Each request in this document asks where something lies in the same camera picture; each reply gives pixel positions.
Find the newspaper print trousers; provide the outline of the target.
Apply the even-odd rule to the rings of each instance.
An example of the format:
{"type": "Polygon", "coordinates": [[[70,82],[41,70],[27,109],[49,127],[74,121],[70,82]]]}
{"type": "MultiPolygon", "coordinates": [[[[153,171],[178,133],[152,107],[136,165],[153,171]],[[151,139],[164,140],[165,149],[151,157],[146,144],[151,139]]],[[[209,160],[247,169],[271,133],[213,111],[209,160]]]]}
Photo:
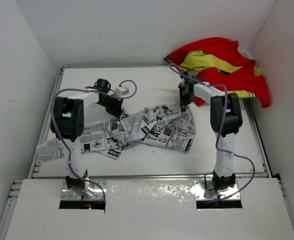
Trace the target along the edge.
{"type": "Polygon", "coordinates": [[[194,116],[188,106],[161,104],[87,125],[79,139],[81,153],[96,152],[117,159],[132,142],[189,152],[195,136],[194,116]]]}

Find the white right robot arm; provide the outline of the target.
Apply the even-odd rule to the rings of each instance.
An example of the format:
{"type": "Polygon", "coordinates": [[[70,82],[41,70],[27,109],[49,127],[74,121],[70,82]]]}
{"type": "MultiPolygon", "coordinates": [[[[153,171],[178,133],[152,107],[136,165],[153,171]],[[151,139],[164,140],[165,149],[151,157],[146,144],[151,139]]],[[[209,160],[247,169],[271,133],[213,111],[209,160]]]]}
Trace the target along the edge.
{"type": "Polygon", "coordinates": [[[234,170],[234,147],[236,136],[243,124],[239,97],[228,93],[223,84],[210,84],[199,80],[195,70],[180,74],[182,83],[179,88],[180,105],[185,107],[196,98],[210,106],[210,126],[216,135],[216,162],[211,180],[215,192],[232,188],[236,183],[234,170]]]}

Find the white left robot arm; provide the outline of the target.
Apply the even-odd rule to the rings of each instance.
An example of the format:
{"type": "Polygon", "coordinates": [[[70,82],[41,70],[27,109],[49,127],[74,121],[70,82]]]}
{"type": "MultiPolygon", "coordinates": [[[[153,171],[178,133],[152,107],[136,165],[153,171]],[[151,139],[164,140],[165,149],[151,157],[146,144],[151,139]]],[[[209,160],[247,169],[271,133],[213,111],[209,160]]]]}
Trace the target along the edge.
{"type": "Polygon", "coordinates": [[[50,103],[50,130],[63,145],[66,161],[66,185],[81,196],[89,195],[90,187],[102,187],[88,177],[88,170],[82,160],[80,136],[85,128],[85,109],[92,104],[105,108],[106,112],[119,117],[123,98],[110,95],[111,84],[99,78],[93,86],[83,89],[65,88],[59,90],[50,103]]]}

